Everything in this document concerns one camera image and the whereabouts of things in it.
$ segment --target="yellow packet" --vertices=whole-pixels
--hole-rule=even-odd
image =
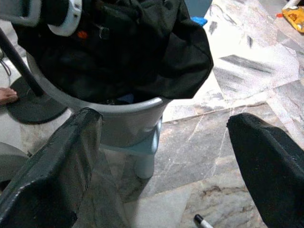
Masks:
[[[304,33],[304,9],[302,7],[294,6],[292,9],[283,9],[282,12],[296,30]]]

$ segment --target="black marker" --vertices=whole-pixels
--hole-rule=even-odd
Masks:
[[[194,216],[194,221],[202,228],[213,228],[201,215]]]

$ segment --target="stool leg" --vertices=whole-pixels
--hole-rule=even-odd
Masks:
[[[154,173],[154,155],[138,156],[134,171],[141,179],[150,178]]]

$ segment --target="blue object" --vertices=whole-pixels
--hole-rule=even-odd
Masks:
[[[202,17],[191,17],[191,20],[193,20],[194,22],[198,23],[201,26],[204,26],[207,24],[207,20],[202,18]]]

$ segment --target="bucket rim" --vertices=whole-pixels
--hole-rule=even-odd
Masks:
[[[151,108],[158,106],[167,105],[171,100],[164,97],[155,97],[147,101],[135,103],[135,104],[123,104],[123,105],[108,105],[108,104],[97,104],[88,101],[72,97],[69,94],[61,91],[54,86],[41,72],[33,56],[29,53],[26,54],[28,66],[34,76],[34,79],[41,86],[41,88],[51,98],[58,102],[66,105],[71,109],[82,109],[85,107],[92,108],[101,114],[124,114],[124,113],[138,113],[146,111]]]

